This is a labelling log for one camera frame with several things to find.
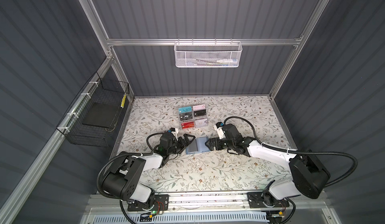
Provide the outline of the blue leather card wallet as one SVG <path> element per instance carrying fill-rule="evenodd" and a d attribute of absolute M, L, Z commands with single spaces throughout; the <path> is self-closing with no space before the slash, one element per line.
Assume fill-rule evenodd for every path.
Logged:
<path fill-rule="evenodd" d="M 206 142 L 209 140 L 208 137 L 199 137 L 196 138 L 187 148 L 186 154 L 199 154 L 204 152 L 209 152 L 210 149 L 206 146 Z"/>

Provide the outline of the clear acrylic card display stand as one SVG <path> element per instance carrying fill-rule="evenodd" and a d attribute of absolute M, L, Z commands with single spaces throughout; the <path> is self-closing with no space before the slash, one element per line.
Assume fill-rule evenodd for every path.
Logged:
<path fill-rule="evenodd" d="M 195 121 L 195 120 L 197 120 L 197 119 L 203 119 L 203 118 L 207 118 L 207 119 L 208 119 L 208 115 L 206 115 L 206 116 L 200 116 L 200 117 L 194 117 L 194 114 L 193 114 L 193 119 L 187 120 L 187 121 Z"/>

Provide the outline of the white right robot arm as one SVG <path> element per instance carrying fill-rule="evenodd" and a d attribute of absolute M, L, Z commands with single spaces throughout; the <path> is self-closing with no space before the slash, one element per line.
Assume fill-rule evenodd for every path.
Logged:
<path fill-rule="evenodd" d="M 243 137 L 233 124 L 217 123 L 215 130 L 218 137 L 205 143 L 210 151 L 227 150 L 230 154 L 263 159 L 290 171 L 290 176 L 271 181 L 262 191 L 261 197 L 268 206 L 299 195 L 317 199 L 330 179 L 330 173 L 315 155 L 290 153 L 290 149 L 275 150 L 255 137 Z"/>

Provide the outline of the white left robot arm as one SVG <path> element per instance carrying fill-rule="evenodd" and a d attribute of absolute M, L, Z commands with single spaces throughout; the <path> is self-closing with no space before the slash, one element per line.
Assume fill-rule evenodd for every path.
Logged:
<path fill-rule="evenodd" d="M 182 154 L 195 139 L 191 134 L 178 136 L 177 128 L 149 135 L 146 143 L 150 152 L 122 151 L 102 167 L 96 179 L 97 191 L 106 198 L 152 206 L 155 191 L 140 183 L 143 172 L 164 167 L 171 156 Z"/>

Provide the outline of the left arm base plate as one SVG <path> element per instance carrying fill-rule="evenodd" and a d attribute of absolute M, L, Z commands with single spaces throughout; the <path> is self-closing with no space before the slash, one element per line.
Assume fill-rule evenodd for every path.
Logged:
<path fill-rule="evenodd" d="M 168 194 L 152 194 L 146 202 L 133 201 L 128 202 L 127 211 L 144 212 L 144 211 L 167 211 L 169 204 Z"/>

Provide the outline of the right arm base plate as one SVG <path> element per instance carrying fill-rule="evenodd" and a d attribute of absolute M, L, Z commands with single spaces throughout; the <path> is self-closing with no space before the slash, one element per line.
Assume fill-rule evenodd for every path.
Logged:
<path fill-rule="evenodd" d="M 250 208 L 287 208 L 289 201 L 277 200 L 271 194 L 262 191 L 253 191 L 247 193 L 247 201 Z"/>

